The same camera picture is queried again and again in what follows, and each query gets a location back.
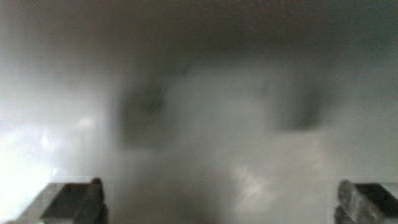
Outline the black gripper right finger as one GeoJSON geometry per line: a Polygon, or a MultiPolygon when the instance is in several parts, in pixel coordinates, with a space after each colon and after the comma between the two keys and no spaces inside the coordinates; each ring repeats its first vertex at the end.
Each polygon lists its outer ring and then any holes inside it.
{"type": "Polygon", "coordinates": [[[333,224],[398,224],[398,183],[353,183],[337,186],[333,224]]]}

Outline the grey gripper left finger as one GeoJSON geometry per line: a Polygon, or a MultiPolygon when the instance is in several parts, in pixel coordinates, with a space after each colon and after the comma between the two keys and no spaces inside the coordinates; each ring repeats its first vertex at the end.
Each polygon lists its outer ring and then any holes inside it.
{"type": "Polygon", "coordinates": [[[85,183],[49,183],[15,224],[108,224],[101,179],[85,183]]]}

